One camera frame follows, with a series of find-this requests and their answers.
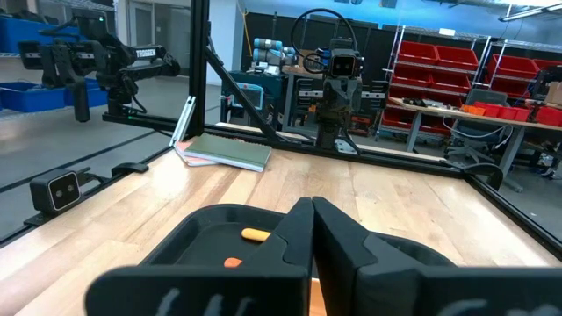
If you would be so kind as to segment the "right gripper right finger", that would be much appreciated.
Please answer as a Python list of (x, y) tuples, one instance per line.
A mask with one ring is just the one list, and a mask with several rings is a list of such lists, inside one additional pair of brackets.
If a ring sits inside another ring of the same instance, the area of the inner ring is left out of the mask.
[(314, 197), (314, 256), (328, 316), (562, 316), (562, 268), (458, 267), (374, 233)]

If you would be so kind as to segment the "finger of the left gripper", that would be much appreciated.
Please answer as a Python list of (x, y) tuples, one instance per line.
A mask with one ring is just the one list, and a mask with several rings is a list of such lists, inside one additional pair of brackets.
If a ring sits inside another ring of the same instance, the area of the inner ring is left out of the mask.
[(341, 117), (342, 87), (326, 85), (324, 87), (323, 117), (326, 121), (337, 121)]
[(361, 86), (360, 85), (348, 85), (346, 90), (346, 107), (345, 107), (345, 118), (347, 120), (351, 119), (351, 115), (354, 111), (361, 105)]

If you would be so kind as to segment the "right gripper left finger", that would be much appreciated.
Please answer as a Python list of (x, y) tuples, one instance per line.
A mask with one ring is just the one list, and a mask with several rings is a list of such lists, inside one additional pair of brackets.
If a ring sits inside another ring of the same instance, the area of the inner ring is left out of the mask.
[(111, 269), (89, 286), (88, 316), (308, 316), (310, 279), (150, 276), (140, 264)]

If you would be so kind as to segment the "orange plate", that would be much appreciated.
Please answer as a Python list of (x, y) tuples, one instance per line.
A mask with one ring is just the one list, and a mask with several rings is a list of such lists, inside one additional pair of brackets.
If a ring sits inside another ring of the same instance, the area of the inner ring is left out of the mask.
[(315, 277), (311, 279), (309, 316), (327, 316), (320, 280)]

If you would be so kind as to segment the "blue rimmed teach pendant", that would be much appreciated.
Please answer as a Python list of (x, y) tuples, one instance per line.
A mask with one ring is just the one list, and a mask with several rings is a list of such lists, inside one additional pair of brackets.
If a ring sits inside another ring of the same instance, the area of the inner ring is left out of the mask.
[[(237, 83), (237, 85), (241, 89), (241, 91), (248, 97), (252, 105), (254, 105), (258, 111), (261, 111), (263, 109), (263, 100), (265, 96), (263, 87), (251, 83)], [(229, 104), (231, 106), (242, 108), (241, 102), (233, 93), (231, 93), (229, 96)]]

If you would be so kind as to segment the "metal rack with red bins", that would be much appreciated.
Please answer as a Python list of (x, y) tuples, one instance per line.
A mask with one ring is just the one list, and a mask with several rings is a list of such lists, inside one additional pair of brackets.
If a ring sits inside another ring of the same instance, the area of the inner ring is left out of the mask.
[(562, 78), (562, 45), (498, 39), (486, 51), (479, 79), (483, 87), (508, 96), (510, 104), (544, 101), (548, 79)]
[(389, 96), (456, 110), (475, 87), (492, 38), (400, 25), (385, 71)]

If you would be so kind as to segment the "wooden top workbench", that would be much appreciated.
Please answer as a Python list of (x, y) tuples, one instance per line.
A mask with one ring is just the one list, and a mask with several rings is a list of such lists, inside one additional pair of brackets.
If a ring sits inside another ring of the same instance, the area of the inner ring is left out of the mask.
[(506, 147), (506, 151), (504, 155), (501, 157), (499, 167), (503, 172), (504, 182), (511, 190), (518, 193), (521, 193), (523, 191), (523, 187), (508, 177), (508, 171), (512, 162), (515, 159), (515, 155), (517, 154), (519, 147), (522, 145), (522, 140), (525, 133), (528, 130), (532, 130), (532, 129), (536, 129), (539, 131), (556, 131), (557, 133), (562, 133), (562, 127), (548, 126), (539, 123), (505, 120), (501, 118), (490, 118), (485, 116), (473, 115), (462, 111), (445, 110), (435, 107), (420, 107), (411, 104), (406, 104), (402, 101), (401, 98), (397, 98), (397, 97), (389, 97), (387, 107), (401, 108), (402, 110), (409, 110), (415, 112), (414, 121), (411, 125), (407, 138), (408, 152), (412, 152), (414, 149), (414, 144), (418, 132), (420, 131), (423, 114), (437, 116), (443, 119), (468, 120), (468, 121), (474, 121), (482, 124), (496, 125), (502, 127), (510, 126), (512, 128), (513, 133), (508, 140), (508, 145)]

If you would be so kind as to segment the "green notebook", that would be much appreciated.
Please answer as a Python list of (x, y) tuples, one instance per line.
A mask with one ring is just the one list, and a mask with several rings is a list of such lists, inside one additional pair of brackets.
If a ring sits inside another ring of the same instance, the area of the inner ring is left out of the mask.
[(190, 157), (263, 172), (271, 151), (269, 146), (203, 133), (184, 153)]

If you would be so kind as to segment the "grey office chair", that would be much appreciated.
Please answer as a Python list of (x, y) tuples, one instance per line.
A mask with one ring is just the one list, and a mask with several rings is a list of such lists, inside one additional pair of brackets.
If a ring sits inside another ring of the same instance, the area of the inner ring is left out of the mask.
[[(473, 89), (469, 92), (465, 105), (491, 105), (493, 118), (498, 116), (500, 107), (508, 106), (508, 95), (492, 90)], [(505, 126), (480, 123), (476, 120), (456, 119), (451, 128), (450, 145), (444, 149), (444, 158), (463, 156), (476, 163), (494, 162), (489, 148), (501, 142)]]

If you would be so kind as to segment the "pink notebook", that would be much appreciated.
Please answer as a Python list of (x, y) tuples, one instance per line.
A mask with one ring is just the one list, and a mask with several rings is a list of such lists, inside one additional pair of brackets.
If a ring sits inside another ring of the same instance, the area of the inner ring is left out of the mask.
[(191, 145), (191, 141), (177, 141), (174, 144), (175, 152), (185, 162), (186, 165), (188, 165), (190, 167), (202, 167), (202, 166), (209, 166), (209, 165), (215, 165), (216, 164), (216, 162), (213, 162), (213, 161), (210, 161), (210, 160), (207, 160), (207, 159), (192, 157), (192, 156), (187, 155), (185, 153), (185, 150), (190, 145)]

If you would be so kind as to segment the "black curved table clamp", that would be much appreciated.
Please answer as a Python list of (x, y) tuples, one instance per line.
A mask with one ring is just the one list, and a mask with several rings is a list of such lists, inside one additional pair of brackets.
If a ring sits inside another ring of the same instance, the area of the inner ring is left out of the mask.
[(504, 179), (504, 174), (501, 168), (495, 164), (483, 162), (468, 165), (462, 168), (463, 172), (471, 176), (484, 176), (486, 184), (495, 190), (501, 187)]
[(123, 162), (112, 168), (112, 177), (126, 176), (132, 173), (143, 174), (149, 170), (149, 166), (138, 162)]

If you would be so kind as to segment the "red bin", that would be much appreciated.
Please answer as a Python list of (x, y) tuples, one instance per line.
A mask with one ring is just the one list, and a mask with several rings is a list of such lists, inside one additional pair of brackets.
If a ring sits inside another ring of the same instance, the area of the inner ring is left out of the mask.
[(499, 104), (475, 102), (473, 106), (484, 110), (484, 116), (497, 119), (526, 122), (530, 110), (519, 107), (508, 107)]
[(562, 126), (562, 110), (549, 106), (539, 107), (535, 121), (548, 126)]

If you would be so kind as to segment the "ceiling tube light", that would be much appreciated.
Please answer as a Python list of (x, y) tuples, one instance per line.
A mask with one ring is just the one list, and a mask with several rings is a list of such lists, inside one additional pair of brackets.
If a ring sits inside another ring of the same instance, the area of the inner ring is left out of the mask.
[(562, 2), (558, 2), (555, 4), (539, 6), (536, 8), (528, 9), (526, 11), (519, 11), (516, 13), (509, 13), (506, 16), (499, 17), (498, 20), (501, 22), (510, 22), (515, 21), (518, 19), (533, 17), (536, 15), (541, 15), (545, 13), (553, 13), (554, 11), (561, 11), (562, 10)]

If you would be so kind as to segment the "blue storage bin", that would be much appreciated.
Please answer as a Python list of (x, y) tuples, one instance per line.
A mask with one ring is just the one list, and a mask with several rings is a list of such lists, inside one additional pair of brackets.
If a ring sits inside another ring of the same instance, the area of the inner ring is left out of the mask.
[(49, 44), (53, 37), (40, 34), (40, 30), (54, 29), (55, 25), (39, 22), (0, 17), (0, 53), (17, 54), (19, 41), (38, 41), (40, 44)]
[(19, 112), (51, 111), (72, 107), (73, 94), (66, 87), (48, 89), (39, 83), (0, 83), (0, 105)]

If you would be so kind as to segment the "white corner bracket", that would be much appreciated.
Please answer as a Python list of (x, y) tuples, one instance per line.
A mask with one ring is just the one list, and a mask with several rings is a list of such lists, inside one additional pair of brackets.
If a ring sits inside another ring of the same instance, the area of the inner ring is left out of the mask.
[(340, 154), (360, 155), (361, 149), (353, 142), (347, 139), (335, 139), (335, 149)]

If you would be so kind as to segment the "black aluminium table frame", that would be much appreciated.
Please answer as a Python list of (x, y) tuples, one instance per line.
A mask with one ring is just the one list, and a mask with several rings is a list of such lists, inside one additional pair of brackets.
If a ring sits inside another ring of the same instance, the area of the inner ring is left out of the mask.
[[(195, 12), (191, 22), (193, 34), (191, 46), (193, 56), (191, 57), (190, 70), (190, 95), (196, 98), (196, 105), (184, 138), (199, 136), (210, 133), (216, 136), (227, 136), (240, 140), (253, 140), (261, 145), (269, 145), (277, 149), (283, 149), (302, 154), (324, 156), (349, 162), (361, 162), (370, 165), (378, 165), (395, 169), (404, 169), (413, 172), (435, 174), (445, 177), (461, 178), (478, 190), (488, 201), (497, 205), (507, 214), (519, 227), (531, 235), (543, 247), (562, 261), (562, 240), (551, 236), (533, 220), (523, 216), (521, 211), (510, 204), (501, 196), (499, 190), (495, 190), (486, 184), (484, 176), (471, 176), (463, 172), (462, 168), (447, 161), (431, 162), (425, 158), (409, 157), (404, 154), (385, 154), (371, 149), (361, 149), (360, 155), (340, 154), (335, 150), (326, 150), (315, 146), (315, 137), (306, 140), (291, 140), (283, 136), (274, 126), (268, 124), (259, 114), (248, 97), (241, 91), (237, 81), (224, 67), (224, 63), (214, 50), (212, 41), (212, 24), (209, 19), (210, 0), (192, 0)], [(319, 75), (322, 82), (328, 76), (329, 44), (320, 50), (303, 54), (295, 46), (293, 47), (298, 56), (298, 64), (309, 74)], [(257, 129), (254, 132), (235, 131), (226, 127), (208, 126), (204, 122), (205, 105), (205, 79), (209, 71), (216, 72), (222, 82), (241, 102), (242, 109), (254, 120)], [(149, 127), (155, 130), (174, 131), (178, 119), (140, 114), (138, 116), (112, 116), (107, 112), (104, 120), (113, 123), (131, 126)]]

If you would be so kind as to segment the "silver metal bracket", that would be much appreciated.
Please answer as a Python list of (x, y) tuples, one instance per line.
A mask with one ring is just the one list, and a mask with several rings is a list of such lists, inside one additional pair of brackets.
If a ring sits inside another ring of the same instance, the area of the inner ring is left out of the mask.
[(189, 123), (191, 121), (191, 117), (194, 112), (195, 105), (196, 105), (196, 98), (194, 96), (188, 96), (188, 98), (185, 101), (184, 108), (181, 112), (181, 115), (177, 121), (176, 128), (170, 138), (169, 145), (171, 147), (173, 147), (178, 141), (183, 140), (187, 128), (189, 126)]

